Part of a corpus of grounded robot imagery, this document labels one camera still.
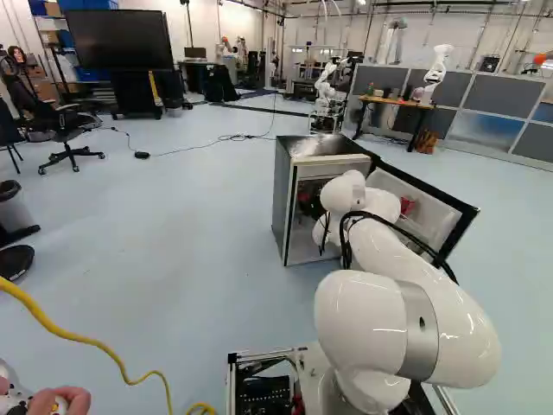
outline small fridge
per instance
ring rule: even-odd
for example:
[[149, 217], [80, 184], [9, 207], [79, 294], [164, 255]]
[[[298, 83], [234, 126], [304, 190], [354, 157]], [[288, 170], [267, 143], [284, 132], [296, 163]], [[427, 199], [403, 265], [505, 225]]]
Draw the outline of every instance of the small fridge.
[[[444, 259], [479, 212], [385, 163], [377, 154], [341, 134], [280, 136], [276, 138], [271, 227], [285, 266], [340, 256], [340, 250], [331, 244], [321, 250], [311, 233], [325, 213], [319, 201], [322, 187], [350, 169], [365, 175], [367, 187], [396, 195], [402, 202], [402, 215], [396, 224], [426, 242]], [[409, 248], [417, 250], [408, 239], [398, 236]]]

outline brown box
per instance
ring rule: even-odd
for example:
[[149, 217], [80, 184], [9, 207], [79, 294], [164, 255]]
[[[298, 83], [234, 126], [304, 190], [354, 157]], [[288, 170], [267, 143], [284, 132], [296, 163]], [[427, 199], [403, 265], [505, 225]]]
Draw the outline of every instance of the brown box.
[[60, 96], [55, 86], [49, 80], [31, 80], [33, 82], [33, 88], [38, 95], [40, 101], [48, 101], [49, 99], [58, 100]]
[[60, 5], [54, 2], [45, 2], [46, 14], [51, 17], [63, 17], [61, 14]]
[[[60, 93], [65, 93], [65, 88], [63, 87], [63, 83], [61, 82], [56, 82], [56, 85], [58, 87], [58, 91], [60, 91]], [[82, 85], [81, 84], [78, 84], [76, 82], [67, 82], [67, 90], [69, 90], [70, 93], [78, 93], [80, 91], [82, 91]]]
[[46, 73], [42, 67], [27, 67], [27, 74], [29, 78], [37, 78], [39, 80], [46, 78]]
[[55, 30], [42, 30], [41, 31], [42, 43], [60, 43], [58, 32]]

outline large black screen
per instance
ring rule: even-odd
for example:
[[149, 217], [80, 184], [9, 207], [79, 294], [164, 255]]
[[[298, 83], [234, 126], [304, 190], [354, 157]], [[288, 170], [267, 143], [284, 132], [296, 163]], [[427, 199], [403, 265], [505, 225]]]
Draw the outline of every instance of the large black screen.
[[165, 17], [155, 10], [66, 10], [79, 63], [87, 68], [170, 69]]

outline blue storage bin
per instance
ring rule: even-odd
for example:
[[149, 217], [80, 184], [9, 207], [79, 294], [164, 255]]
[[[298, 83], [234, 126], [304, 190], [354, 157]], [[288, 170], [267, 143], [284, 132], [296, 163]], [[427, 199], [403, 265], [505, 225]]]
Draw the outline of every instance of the blue storage bin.
[[46, 16], [48, 14], [43, 0], [29, 0], [29, 7], [33, 16]]
[[110, 73], [104, 69], [84, 69], [75, 67], [77, 78], [81, 82], [91, 82], [96, 80], [110, 80]]
[[118, 0], [58, 0], [62, 10], [114, 10]]
[[59, 30], [58, 37], [60, 38], [61, 46], [64, 48], [75, 47], [75, 42], [73, 41], [73, 37], [71, 36], [71, 33], [69, 33], [69, 30]]

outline red object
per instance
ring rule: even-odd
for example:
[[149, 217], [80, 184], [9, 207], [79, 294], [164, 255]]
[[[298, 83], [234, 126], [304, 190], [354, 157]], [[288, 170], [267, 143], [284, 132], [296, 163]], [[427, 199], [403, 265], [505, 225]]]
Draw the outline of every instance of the red object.
[[297, 194], [297, 200], [298, 201], [309, 201], [309, 198], [311, 196], [309, 195], [309, 193], [298, 193]]
[[546, 60], [547, 57], [545, 56], [545, 54], [537, 54], [536, 56], [534, 56], [534, 63], [536, 65], [542, 66]]
[[292, 398], [292, 405], [294, 406], [292, 415], [305, 415], [305, 406], [303, 405], [303, 398], [301, 395], [294, 395], [294, 398]]
[[405, 196], [402, 196], [400, 200], [401, 200], [401, 214], [403, 216], [409, 215], [413, 211], [413, 208], [416, 205], [416, 201], [407, 199]]

